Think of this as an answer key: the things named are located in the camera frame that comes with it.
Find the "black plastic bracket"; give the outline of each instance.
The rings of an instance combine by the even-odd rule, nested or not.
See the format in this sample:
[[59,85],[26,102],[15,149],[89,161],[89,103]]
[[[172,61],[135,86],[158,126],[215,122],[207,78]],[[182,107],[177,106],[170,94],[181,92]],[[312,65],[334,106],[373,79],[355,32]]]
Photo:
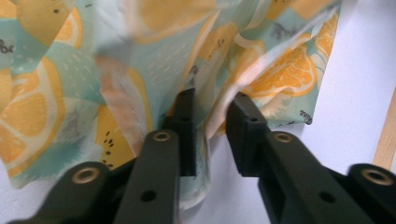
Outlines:
[[196,124],[195,89],[182,91],[177,95],[174,113],[166,117],[163,129],[174,131],[180,143],[180,176],[196,175]]
[[109,178],[100,162],[77,165],[64,174],[33,217],[10,224],[100,223],[97,214],[106,213],[103,205],[112,192]]
[[226,132],[239,173],[260,178],[273,224],[396,223],[392,173],[365,164],[372,178],[388,182],[378,185],[362,174],[361,165],[347,177],[323,167],[297,137],[271,132],[242,92],[227,111]]
[[177,133],[170,130],[159,130],[146,136],[114,223],[179,222],[178,142]]

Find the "orange slice print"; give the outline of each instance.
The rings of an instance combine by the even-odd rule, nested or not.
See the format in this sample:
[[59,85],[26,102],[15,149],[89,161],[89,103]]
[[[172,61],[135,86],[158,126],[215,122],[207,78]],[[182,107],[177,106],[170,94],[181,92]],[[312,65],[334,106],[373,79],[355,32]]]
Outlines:
[[70,14],[67,1],[18,0],[18,22],[33,38],[49,47]]
[[68,44],[76,49],[81,47],[83,25],[78,10],[74,7],[55,41]]
[[0,0],[0,18],[15,19],[17,16],[17,6],[8,0]]
[[11,69],[0,69],[0,113],[11,100],[12,77]]
[[330,54],[332,53],[332,44],[334,42],[335,33],[337,30],[337,24],[338,24],[338,13],[334,13],[332,18],[323,24],[315,40],[315,46],[328,59],[330,57]]
[[138,43],[164,39],[193,26],[215,11],[215,0],[126,1],[127,26]]
[[310,92],[318,80],[313,60],[302,45],[286,52],[268,71],[254,80],[245,92],[252,97],[273,96],[279,92],[299,96]]
[[110,110],[101,105],[95,143],[103,148],[101,162],[115,169],[135,157]]
[[10,177],[45,151],[64,117],[61,80],[49,59],[32,74],[14,78],[13,86],[12,100],[0,114],[0,156]]

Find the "lemon print fabric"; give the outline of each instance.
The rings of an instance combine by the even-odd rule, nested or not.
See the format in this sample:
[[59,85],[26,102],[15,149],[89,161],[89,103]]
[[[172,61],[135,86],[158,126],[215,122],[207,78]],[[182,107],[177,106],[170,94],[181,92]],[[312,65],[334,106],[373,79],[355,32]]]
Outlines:
[[0,2],[0,158],[11,184],[134,158],[100,89],[94,2]]
[[197,176],[229,103],[248,94],[271,127],[311,123],[340,1],[0,0],[0,158],[12,185],[84,161],[137,157],[180,91],[195,88]]

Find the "cloth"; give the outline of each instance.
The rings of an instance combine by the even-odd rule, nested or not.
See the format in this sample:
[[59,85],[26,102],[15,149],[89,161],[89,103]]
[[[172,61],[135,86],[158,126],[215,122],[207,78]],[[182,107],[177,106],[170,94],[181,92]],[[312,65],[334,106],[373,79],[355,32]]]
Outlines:
[[195,88],[198,176],[180,190],[180,207],[194,206],[209,188],[206,141],[224,133],[238,91],[271,127],[312,122],[339,5],[0,0],[0,157],[11,183],[83,161],[124,164],[177,93]]

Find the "screw hole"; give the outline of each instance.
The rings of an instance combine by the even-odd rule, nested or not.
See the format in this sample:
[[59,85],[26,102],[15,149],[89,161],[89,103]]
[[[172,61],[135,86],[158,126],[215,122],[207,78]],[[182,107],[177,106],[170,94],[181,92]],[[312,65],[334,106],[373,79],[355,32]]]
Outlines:
[[332,196],[330,193],[326,192],[326,191],[322,191],[319,194],[319,197],[322,201],[326,202],[326,203],[335,203],[335,198],[334,196]]
[[390,179],[387,175],[374,169],[364,169],[361,171],[361,174],[366,179],[377,185],[390,186],[393,184],[393,180]]
[[286,133],[277,133],[275,135],[275,139],[279,142],[283,142],[283,143],[288,143],[291,142],[291,137],[290,135],[286,134]]
[[171,138],[171,134],[170,134],[170,133],[165,133],[165,132],[156,133],[156,134],[153,136],[153,139],[154,139],[155,141],[157,141],[157,142],[167,141],[167,140],[169,140],[170,138]]
[[147,190],[140,195],[140,200],[148,203],[155,200],[156,197],[157,194],[155,193],[154,190]]
[[100,174],[99,170],[93,167],[85,167],[73,175],[73,182],[76,184],[87,184],[92,182]]

